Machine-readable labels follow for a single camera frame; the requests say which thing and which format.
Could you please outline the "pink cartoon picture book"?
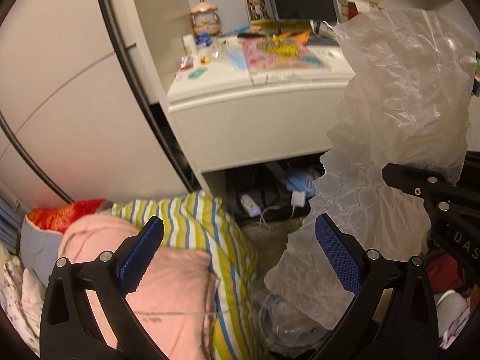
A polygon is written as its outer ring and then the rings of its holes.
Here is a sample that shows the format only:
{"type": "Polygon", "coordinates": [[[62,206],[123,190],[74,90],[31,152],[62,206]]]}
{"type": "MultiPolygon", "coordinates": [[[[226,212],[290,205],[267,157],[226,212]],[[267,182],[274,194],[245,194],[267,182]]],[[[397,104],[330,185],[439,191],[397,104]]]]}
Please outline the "pink cartoon picture book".
{"type": "Polygon", "coordinates": [[[327,68],[306,46],[293,38],[257,37],[241,41],[250,73],[282,69],[327,68]]]}

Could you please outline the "white desk drawer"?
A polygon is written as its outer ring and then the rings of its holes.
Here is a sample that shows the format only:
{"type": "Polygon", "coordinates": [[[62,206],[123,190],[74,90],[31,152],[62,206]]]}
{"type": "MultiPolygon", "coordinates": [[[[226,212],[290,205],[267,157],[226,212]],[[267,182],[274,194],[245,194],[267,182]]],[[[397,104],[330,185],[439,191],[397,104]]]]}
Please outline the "white desk drawer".
{"type": "Polygon", "coordinates": [[[203,96],[169,109],[185,156],[199,172],[323,153],[351,71],[314,81],[203,96]]]}

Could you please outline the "framed group photo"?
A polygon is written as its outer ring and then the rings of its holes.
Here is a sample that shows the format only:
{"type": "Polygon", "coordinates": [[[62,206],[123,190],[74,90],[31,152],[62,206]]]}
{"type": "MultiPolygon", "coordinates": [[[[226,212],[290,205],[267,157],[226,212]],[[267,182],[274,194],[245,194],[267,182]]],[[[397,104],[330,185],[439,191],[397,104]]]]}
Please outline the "framed group photo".
{"type": "Polygon", "coordinates": [[[264,0],[245,0],[245,3],[250,23],[270,19],[264,0]]]}

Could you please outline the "pink pillow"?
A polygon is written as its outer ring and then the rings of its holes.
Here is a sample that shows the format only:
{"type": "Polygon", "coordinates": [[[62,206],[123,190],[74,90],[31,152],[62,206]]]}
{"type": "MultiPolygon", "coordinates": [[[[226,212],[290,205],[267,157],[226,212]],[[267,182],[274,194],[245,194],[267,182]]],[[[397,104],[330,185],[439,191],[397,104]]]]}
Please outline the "pink pillow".
{"type": "MultiPolygon", "coordinates": [[[[71,224],[58,255],[71,263],[92,261],[137,235],[130,222],[108,214],[86,215],[71,224]]],[[[210,254],[199,250],[157,249],[137,290],[126,300],[152,340],[170,359],[213,359],[217,276],[210,254]]]]}

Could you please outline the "clear plastic bag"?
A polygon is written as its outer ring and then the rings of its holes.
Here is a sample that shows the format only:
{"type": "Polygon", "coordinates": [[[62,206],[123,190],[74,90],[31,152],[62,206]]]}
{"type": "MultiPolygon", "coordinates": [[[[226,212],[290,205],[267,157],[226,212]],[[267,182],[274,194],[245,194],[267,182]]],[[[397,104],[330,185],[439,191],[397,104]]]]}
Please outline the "clear plastic bag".
{"type": "Polygon", "coordinates": [[[289,235],[268,290],[332,329],[352,301],[315,237],[319,215],[385,258],[406,261],[431,226],[423,202],[386,185],[386,164],[459,180],[467,151],[475,44],[447,16],[416,9],[375,10],[335,28],[354,75],[329,130],[325,169],[302,227],[289,235]]]}

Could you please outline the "white power adapter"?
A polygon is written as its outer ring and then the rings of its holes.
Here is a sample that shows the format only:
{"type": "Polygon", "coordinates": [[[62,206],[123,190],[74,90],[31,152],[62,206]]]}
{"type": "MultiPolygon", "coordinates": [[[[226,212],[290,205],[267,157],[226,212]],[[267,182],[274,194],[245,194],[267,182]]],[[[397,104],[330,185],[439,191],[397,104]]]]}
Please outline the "white power adapter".
{"type": "Polygon", "coordinates": [[[306,203],[305,191],[293,191],[291,195],[290,205],[293,207],[304,207],[306,203]]]}

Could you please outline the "striped green yellow blanket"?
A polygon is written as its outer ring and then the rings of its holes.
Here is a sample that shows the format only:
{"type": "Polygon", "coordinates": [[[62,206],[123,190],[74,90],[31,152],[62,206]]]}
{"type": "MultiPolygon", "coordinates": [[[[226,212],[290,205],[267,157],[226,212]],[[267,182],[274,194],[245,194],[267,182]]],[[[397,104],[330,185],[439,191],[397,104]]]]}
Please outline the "striped green yellow blanket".
{"type": "Polygon", "coordinates": [[[205,320],[210,329],[212,359],[256,359],[260,344],[254,335],[253,306],[248,290],[256,278],[258,253],[222,207],[222,200],[200,190],[160,201],[136,199],[115,203],[106,211],[142,228],[152,216],[163,221],[162,245],[210,255],[209,271],[216,290],[205,320]]]}

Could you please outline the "red fabric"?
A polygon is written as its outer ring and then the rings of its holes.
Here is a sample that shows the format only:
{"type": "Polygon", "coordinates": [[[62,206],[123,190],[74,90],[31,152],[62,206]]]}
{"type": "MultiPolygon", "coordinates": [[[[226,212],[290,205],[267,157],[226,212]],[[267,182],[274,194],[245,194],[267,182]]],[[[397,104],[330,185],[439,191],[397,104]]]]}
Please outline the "red fabric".
{"type": "Polygon", "coordinates": [[[97,212],[105,199],[78,201],[61,208],[36,208],[27,214],[28,220],[41,230],[64,234],[68,227],[85,215],[97,212]]]}

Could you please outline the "red white cardboard box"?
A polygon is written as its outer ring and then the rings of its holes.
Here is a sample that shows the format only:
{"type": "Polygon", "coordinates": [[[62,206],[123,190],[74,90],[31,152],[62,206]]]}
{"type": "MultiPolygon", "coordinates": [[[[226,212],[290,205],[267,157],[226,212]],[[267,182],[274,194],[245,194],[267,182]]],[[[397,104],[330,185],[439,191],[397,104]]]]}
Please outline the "red white cardboard box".
{"type": "Polygon", "coordinates": [[[383,10],[383,0],[338,0],[340,22],[347,22],[355,16],[371,11],[383,10]]]}

